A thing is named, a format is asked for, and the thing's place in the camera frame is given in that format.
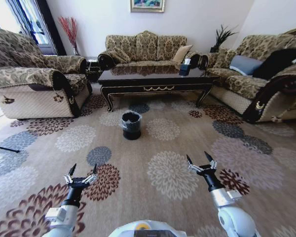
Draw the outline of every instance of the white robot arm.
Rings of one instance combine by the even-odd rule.
[[[66,200],[61,203],[60,207],[50,208],[45,215],[45,219],[50,221],[51,231],[44,234],[43,237],[72,237],[77,212],[80,207],[82,190],[90,186],[97,176],[97,166],[94,166],[93,172],[86,178],[72,178],[76,164],[70,169],[64,178],[70,191]]]
[[[229,237],[260,237],[252,217],[239,207],[233,206],[235,201],[241,198],[237,190],[226,191],[224,185],[216,178],[215,171],[217,161],[205,152],[210,164],[200,167],[193,165],[191,159],[186,155],[189,169],[203,176],[208,184],[216,207],[218,208],[218,219]]]
[[[252,217],[239,207],[233,206],[241,198],[237,190],[226,191],[225,186],[215,176],[217,161],[205,152],[208,165],[200,167],[193,165],[187,156],[188,168],[203,176],[208,184],[214,203],[218,209],[218,218],[221,226],[229,237],[261,237],[256,230]],[[65,175],[67,185],[71,188],[65,201],[58,208],[50,208],[45,218],[51,221],[52,230],[43,237],[72,237],[77,218],[82,190],[96,180],[96,166],[93,173],[87,178],[72,178],[74,165],[68,175]],[[126,224],[113,231],[109,237],[148,237],[152,236],[186,237],[183,231],[176,231],[167,223],[156,221],[136,221]]]

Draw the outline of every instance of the black cloth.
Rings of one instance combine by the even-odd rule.
[[[253,72],[253,77],[269,80],[280,71],[293,65],[292,61],[294,61],[295,59],[296,48],[288,48],[274,51],[261,64],[260,67],[255,69],[255,71]]]

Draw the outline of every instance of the floral rug pattern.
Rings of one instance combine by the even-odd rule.
[[[204,165],[206,151],[226,189],[243,195],[237,205],[262,236],[296,237],[296,121],[248,124],[210,96],[197,108],[197,96],[115,96],[108,113],[94,93],[78,118],[1,117],[0,146],[20,152],[0,150],[0,236],[49,231],[44,216],[65,199],[63,175],[77,163],[74,177],[98,169],[82,193],[74,236],[107,237],[149,218],[188,236],[226,237],[208,186],[187,168],[186,154]],[[134,141],[120,127],[128,109],[143,116]]]

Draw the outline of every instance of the armchair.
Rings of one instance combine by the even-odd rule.
[[[92,92],[86,60],[43,56],[35,43],[0,29],[0,107],[10,119],[78,117]]]

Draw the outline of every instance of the vase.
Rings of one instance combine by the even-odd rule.
[[[218,47],[211,47],[211,53],[217,53],[218,52]]]
[[[74,55],[80,56],[76,42],[72,43],[72,46],[73,46],[73,50],[74,50]]]

